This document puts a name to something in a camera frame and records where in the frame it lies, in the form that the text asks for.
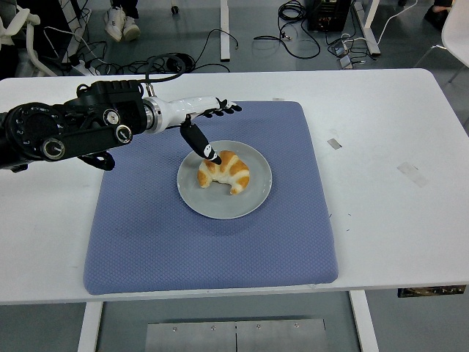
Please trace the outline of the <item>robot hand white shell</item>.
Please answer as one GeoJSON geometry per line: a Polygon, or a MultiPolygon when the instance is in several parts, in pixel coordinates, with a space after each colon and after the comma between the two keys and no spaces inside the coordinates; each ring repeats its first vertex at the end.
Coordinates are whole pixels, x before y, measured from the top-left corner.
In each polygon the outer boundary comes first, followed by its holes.
{"type": "Polygon", "coordinates": [[[160,114],[156,119],[156,132],[168,128],[179,128],[180,134],[192,150],[200,157],[214,164],[221,164],[221,157],[208,142],[207,137],[193,122],[196,117],[222,116],[241,111],[242,108],[230,100],[216,97],[195,97],[158,103],[160,114]]]}

